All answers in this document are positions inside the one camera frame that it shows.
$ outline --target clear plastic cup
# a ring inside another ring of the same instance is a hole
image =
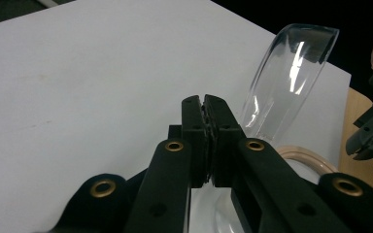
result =
[[[294,23],[271,43],[254,76],[240,124],[247,137],[272,146],[295,119],[338,37],[339,30]]]

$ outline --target screw hole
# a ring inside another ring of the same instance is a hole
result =
[[[257,141],[248,141],[246,146],[250,150],[264,150],[265,145]]]
[[[93,197],[102,198],[111,195],[115,189],[117,189],[117,185],[114,181],[104,179],[95,182],[90,188],[89,193]]]
[[[338,191],[350,196],[357,197],[363,194],[362,188],[360,186],[347,179],[336,178],[334,179],[332,184],[335,186],[335,188],[338,189]]]
[[[180,142],[169,142],[165,145],[165,148],[169,151],[175,152],[182,150],[184,145]]]

